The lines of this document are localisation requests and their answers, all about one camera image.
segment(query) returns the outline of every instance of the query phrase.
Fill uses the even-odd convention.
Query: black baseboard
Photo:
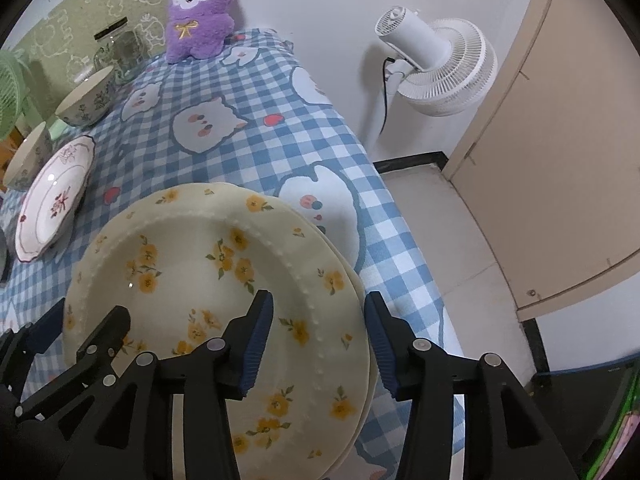
[[[536,366],[538,373],[546,373],[549,371],[549,361],[546,359],[545,345],[542,342],[538,322],[535,319],[527,319],[522,322],[524,335],[527,337],[529,349],[533,357],[533,364]]]
[[[443,170],[449,161],[447,155],[443,152],[419,153],[418,155],[400,156],[398,158],[390,158],[389,160],[380,160],[374,162],[373,165],[379,174],[388,173],[389,171],[406,170],[414,166],[424,166],[425,164],[435,164],[440,171]]]

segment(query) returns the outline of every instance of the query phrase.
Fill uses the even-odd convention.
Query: baseboard
[[[435,164],[440,171],[443,170],[449,161],[443,152],[419,153],[418,155],[400,156],[388,160],[379,160],[373,165],[378,173],[388,173],[389,171],[406,170],[414,166],[424,166],[425,164]]]

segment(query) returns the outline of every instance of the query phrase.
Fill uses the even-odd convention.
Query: power cord
[[[386,77],[385,77],[385,69],[386,66],[388,65],[388,63],[393,63],[396,60],[393,59],[392,57],[387,57],[383,62],[382,62],[382,85],[384,87],[384,92],[383,94],[385,95],[385,120],[382,123],[382,128],[380,128],[380,134],[382,134],[382,130],[385,129],[385,124],[386,124],[386,115],[388,114],[389,110],[388,110],[388,106],[386,104]]]

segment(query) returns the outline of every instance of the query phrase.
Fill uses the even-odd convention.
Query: jar lid
[[[104,38],[110,32],[113,32],[114,30],[116,30],[117,28],[122,27],[123,25],[127,25],[127,22],[128,22],[128,20],[127,20],[127,17],[125,16],[124,18],[119,19],[117,22],[111,23],[111,25],[109,25],[107,28],[104,28],[103,30],[101,30],[97,34],[94,34],[94,40],[95,41],[101,40],[102,38]]]

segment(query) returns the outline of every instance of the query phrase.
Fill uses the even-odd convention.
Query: purple plush toy
[[[231,0],[171,0],[166,27],[167,62],[220,54],[226,36],[234,30],[234,20],[228,14],[230,3]]]

